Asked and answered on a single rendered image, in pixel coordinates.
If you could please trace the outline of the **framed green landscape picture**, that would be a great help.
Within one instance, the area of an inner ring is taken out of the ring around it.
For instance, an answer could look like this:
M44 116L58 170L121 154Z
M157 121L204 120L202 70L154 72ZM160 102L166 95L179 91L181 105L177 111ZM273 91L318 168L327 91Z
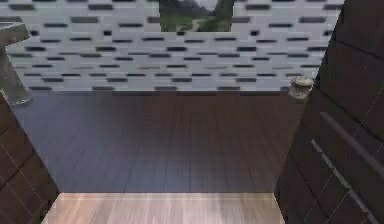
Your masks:
M234 0L159 0L162 32L229 32Z

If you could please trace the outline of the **pale round door knob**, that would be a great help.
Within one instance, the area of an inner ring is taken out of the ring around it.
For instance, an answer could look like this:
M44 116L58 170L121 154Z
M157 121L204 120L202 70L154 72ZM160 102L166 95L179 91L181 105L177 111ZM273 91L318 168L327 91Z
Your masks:
M312 90L313 85L312 78L296 76L291 79L288 94L295 99L305 99Z

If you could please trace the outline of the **dark brown room door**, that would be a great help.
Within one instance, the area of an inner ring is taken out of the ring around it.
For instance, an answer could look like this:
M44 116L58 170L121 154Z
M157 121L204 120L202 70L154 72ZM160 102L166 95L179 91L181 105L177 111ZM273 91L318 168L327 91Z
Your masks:
M384 0L345 0L276 183L284 224L384 224Z

